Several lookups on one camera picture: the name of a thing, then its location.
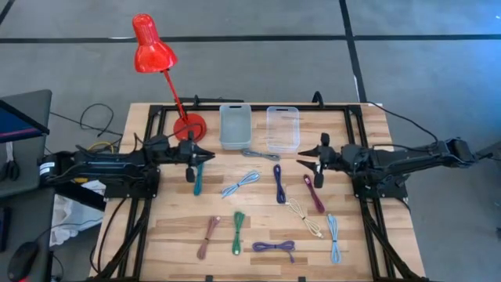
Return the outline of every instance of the beige cable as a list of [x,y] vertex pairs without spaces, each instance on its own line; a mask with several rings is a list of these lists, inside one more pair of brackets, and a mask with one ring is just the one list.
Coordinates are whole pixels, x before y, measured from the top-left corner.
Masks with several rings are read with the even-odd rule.
[[308,227],[308,230],[310,231],[311,234],[313,234],[313,236],[317,236],[318,238],[323,238],[323,235],[320,232],[320,225],[317,222],[314,222],[306,218],[305,214],[301,210],[301,206],[295,199],[292,198],[289,199],[289,201],[286,202],[285,205],[287,206],[289,212],[292,212],[301,217],[306,227]]

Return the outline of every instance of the scissors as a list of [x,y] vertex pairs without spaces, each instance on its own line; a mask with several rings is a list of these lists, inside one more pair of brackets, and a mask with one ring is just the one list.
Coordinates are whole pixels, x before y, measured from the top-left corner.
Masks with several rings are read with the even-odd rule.
[[12,181],[16,181],[19,178],[20,169],[19,165],[17,165],[14,160],[14,149],[13,143],[7,142],[5,144],[5,148],[7,151],[7,162],[2,166],[2,170],[0,170],[0,181],[4,181],[9,178]]

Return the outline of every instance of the teal cable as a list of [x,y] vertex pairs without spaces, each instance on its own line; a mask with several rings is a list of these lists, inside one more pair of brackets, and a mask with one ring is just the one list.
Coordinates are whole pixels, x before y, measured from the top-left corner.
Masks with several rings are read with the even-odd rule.
[[200,195],[202,193],[202,173],[204,172],[204,163],[199,164],[196,167],[196,182],[195,189],[193,190],[193,194],[195,196]]

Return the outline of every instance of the gray cable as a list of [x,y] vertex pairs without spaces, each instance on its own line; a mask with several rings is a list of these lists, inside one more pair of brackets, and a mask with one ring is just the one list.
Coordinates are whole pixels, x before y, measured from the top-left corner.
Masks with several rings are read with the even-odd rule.
[[243,149],[242,155],[244,157],[263,157],[269,159],[270,161],[280,161],[280,155],[278,154],[264,154],[249,149]]

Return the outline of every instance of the pink cable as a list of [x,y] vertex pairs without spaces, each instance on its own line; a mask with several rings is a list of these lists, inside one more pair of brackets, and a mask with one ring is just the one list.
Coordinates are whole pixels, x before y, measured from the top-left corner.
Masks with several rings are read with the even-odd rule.
[[308,190],[310,190],[310,194],[312,195],[313,201],[315,202],[316,210],[319,211],[319,213],[323,213],[326,209],[323,207],[322,202],[315,193],[315,190],[312,185],[312,180],[307,175],[303,176],[303,179],[305,180]]
[[209,240],[211,239],[212,233],[214,232],[214,229],[216,226],[221,222],[221,218],[211,216],[211,219],[209,219],[209,227],[207,228],[207,232],[205,233],[205,238],[204,242],[202,242],[202,245],[198,249],[198,252],[196,253],[196,256],[198,259],[205,259],[205,254],[207,253],[207,246],[209,245]]

